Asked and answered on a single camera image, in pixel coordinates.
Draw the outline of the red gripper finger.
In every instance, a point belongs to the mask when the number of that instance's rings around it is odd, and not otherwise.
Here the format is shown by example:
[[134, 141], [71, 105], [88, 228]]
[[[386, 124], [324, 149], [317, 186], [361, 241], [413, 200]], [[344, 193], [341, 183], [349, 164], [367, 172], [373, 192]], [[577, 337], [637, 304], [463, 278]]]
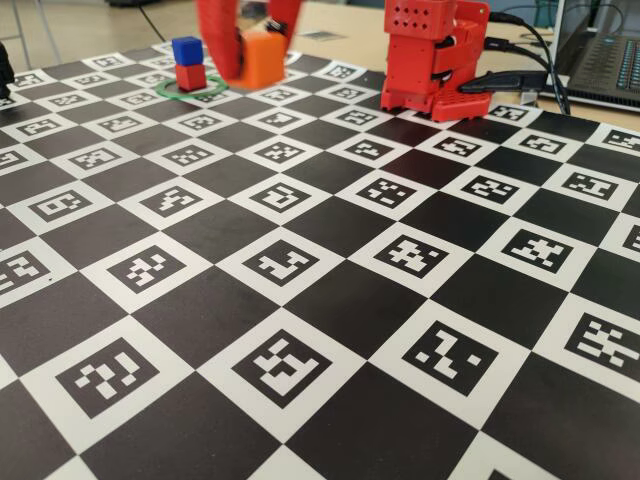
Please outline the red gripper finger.
[[270, 0], [268, 2], [267, 30], [284, 36], [286, 47], [289, 47], [295, 33], [302, 3], [302, 0]]
[[219, 74], [223, 79], [241, 75], [243, 46], [236, 26], [237, 0], [197, 0], [198, 23]]

